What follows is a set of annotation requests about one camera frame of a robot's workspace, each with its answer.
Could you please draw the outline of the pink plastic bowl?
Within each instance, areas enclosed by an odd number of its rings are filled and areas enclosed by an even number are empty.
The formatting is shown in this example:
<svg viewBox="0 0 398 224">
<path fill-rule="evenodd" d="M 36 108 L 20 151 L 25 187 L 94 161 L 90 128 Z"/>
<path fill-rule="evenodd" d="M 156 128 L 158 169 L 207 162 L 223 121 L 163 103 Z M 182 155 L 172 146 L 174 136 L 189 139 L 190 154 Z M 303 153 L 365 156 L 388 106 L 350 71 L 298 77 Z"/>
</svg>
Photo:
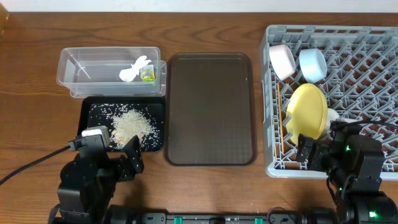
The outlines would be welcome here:
<svg viewBox="0 0 398 224">
<path fill-rule="evenodd" d="M 269 47 L 269 57 L 274 72 L 280 80 L 285 80 L 295 73 L 294 56 L 285 44 Z"/>
</svg>

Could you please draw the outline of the yellow plastic plate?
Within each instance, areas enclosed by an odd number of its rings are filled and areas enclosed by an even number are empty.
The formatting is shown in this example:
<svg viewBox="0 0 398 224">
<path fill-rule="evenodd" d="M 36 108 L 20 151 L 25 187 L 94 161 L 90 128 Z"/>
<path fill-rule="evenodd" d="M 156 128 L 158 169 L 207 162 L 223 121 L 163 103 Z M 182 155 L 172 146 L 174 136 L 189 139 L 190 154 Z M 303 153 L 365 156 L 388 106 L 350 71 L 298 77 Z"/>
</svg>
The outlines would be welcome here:
<svg viewBox="0 0 398 224">
<path fill-rule="evenodd" d="M 318 139 L 326 126 L 327 103 L 323 92 L 311 83 L 300 85 L 292 94 L 286 116 L 290 120 L 286 124 L 290 140 L 299 144 L 299 134 Z"/>
</svg>

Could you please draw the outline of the silver green snack wrapper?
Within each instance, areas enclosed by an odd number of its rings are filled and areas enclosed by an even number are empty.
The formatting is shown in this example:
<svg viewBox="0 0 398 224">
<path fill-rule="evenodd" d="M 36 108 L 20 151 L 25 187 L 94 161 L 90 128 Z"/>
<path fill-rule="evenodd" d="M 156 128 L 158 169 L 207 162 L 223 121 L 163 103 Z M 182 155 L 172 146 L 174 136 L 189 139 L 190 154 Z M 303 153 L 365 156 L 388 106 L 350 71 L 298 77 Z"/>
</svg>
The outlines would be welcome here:
<svg viewBox="0 0 398 224">
<path fill-rule="evenodd" d="M 153 82 L 156 79 L 153 65 L 145 65 L 140 69 L 140 76 L 144 82 Z"/>
</svg>

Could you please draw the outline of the white green plastic cup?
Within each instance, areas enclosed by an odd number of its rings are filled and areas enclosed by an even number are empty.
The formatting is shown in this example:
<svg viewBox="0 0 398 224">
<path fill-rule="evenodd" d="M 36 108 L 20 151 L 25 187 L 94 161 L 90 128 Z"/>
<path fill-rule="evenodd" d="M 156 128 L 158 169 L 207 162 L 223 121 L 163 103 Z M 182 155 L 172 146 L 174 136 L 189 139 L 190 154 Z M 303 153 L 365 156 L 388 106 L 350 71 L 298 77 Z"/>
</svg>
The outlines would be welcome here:
<svg viewBox="0 0 398 224">
<path fill-rule="evenodd" d="M 321 138 L 324 138 L 330 132 L 331 122 L 335 121 L 339 117 L 339 114 L 335 110 L 328 108 L 325 128 L 320 136 Z"/>
</svg>

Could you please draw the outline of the white paper napkin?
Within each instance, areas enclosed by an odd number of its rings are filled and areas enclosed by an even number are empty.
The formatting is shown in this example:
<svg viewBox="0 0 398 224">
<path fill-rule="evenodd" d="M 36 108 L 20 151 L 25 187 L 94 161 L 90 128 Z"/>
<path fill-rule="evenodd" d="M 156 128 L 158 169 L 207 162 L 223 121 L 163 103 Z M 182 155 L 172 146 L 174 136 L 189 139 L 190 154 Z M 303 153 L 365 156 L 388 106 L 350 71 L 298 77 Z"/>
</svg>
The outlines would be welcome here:
<svg viewBox="0 0 398 224">
<path fill-rule="evenodd" d="M 140 56 L 130 68 L 123 69 L 119 77 L 123 82 L 132 82 L 140 73 L 140 69 L 148 65 L 152 60 L 147 59 L 146 55 Z"/>
</svg>

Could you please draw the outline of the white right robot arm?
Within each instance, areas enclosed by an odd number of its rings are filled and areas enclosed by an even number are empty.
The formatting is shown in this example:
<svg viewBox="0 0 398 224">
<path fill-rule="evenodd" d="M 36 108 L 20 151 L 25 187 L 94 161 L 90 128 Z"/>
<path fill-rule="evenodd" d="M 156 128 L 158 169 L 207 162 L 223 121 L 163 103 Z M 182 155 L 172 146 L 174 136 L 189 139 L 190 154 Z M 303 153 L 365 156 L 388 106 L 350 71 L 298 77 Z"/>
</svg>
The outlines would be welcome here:
<svg viewBox="0 0 398 224">
<path fill-rule="evenodd" d="M 296 160 L 327 175 L 335 210 L 313 208 L 299 223 L 397 223 L 397 205 L 380 190 L 385 161 L 382 144 L 352 123 L 333 127 L 332 142 L 299 134 Z"/>
</svg>

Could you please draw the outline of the leftover white rice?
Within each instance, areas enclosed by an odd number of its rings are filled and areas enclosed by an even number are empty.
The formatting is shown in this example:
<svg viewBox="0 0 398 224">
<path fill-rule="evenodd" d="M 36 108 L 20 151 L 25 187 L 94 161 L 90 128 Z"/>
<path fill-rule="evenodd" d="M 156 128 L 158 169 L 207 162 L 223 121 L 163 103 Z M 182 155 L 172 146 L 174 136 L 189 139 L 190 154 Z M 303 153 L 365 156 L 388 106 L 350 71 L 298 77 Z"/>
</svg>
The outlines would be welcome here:
<svg viewBox="0 0 398 224">
<path fill-rule="evenodd" d="M 163 145 L 164 109 L 159 103 L 95 103 L 88 111 L 87 126 L 106 126 L 110 151 L 120 151 L 138 136 L 143 152 L 158 151 Z"/>
</svg>

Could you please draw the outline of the light blue plastic bowl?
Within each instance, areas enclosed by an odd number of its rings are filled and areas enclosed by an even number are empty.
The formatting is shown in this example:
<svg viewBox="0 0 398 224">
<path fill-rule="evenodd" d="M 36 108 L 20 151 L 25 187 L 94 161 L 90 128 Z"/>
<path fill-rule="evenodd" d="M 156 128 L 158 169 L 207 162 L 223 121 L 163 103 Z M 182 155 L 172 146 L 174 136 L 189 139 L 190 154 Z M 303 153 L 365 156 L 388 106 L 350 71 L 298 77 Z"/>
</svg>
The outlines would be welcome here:
<svg viewBox="0 0 398 224">
<path fill-rule="evenodd" d="M 326 77 L 327 65 L 319 49 L 301 50 L 299 63 L 302 75 L 308 83 L 316 83 Z"/>
</svg>

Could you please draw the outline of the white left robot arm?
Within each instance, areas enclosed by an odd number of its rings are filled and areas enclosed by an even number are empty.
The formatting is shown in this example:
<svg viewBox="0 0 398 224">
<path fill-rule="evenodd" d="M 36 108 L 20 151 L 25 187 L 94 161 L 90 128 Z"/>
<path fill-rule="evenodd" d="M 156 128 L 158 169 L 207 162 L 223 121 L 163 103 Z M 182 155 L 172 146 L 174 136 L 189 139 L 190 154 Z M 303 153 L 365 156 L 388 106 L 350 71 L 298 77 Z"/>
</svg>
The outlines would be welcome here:
<svg viewBox="0 0 398 224">
<path fill-rule="evenodd" d="M 124 154 L 109 158 L 102 135 L 77 136 L 69 142 L 78 151 L 60 173 L 60 203 L 50 211 L 49 223 L 141 223 L 141 215 L 127 207 L 110 205 L 118 182 L 143 173 L 139 138 L 132 137 Z"/>
</svg>

